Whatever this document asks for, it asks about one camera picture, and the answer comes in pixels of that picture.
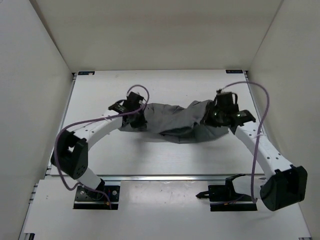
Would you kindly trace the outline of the grey skirt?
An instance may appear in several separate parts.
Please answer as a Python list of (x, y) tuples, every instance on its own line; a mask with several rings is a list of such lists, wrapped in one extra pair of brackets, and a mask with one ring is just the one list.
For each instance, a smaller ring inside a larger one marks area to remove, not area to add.
[(150, 103), (144, 110), (146, 124), (133, 128), (129, 124), (121, 132), (140, 132), (175, 144), (193, 144), (215, 141), (229, 133), (226, 126), (205, 125), (208, 106), (212, 100), (194, 100), (186, 108), (179, 105)]

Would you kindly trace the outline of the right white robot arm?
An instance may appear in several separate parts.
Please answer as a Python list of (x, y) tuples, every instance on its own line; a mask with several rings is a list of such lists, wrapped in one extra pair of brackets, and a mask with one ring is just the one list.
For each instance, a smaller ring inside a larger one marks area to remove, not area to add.
[(254, 176), (237, 174), (228, 177), (215, 196), (235, 201), (241, 195), (260, 199), (267, 209), (277, 211), (302, 202), (305, 198), (308, 173), (303, 166), (294, 166), (261, 134), (259, 124), (248, 110), (224, 112), (209, 103), (203, 124), (210, 127), (227, 127), (252, 153), (253, 161), (259, 164), (264, 180)]

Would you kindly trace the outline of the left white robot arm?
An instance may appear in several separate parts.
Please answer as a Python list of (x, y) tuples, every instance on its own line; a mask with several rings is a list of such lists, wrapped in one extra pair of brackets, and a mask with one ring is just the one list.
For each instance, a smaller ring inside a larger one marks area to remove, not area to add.
[(61, 129), (55, 138), (51, 164), (68, 191), (81, 186), (93, 199), (104, 195), (105, 181), (89, 168), (89, 151), (113, 131), (144, 126), (146, 106), (141, 99), (123, 99), (99, 117), (73, 122)]

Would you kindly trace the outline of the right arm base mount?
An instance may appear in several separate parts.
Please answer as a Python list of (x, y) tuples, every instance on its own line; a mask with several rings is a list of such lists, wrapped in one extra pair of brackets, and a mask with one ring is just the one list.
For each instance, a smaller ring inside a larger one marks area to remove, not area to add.
[(251, 201), (251, 196), (236, 193), (233, 180), (246, 177), (237, 174), (225, 179), (224, 185), (208, 185), (208, 190), (198, 193), (197, 199), (209, 199), (211, 212), (255, 212), (257, 205)]

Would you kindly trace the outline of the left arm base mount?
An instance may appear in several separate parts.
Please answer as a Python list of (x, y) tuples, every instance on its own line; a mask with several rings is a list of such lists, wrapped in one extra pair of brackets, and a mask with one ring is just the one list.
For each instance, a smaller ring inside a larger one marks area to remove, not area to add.
[(102, 193), (89, 191), (82, 186), (78, 186), (74, 196), (73, 209), (75, 210), (118, 210), (120, 198), (120, 184), (106, 184)]

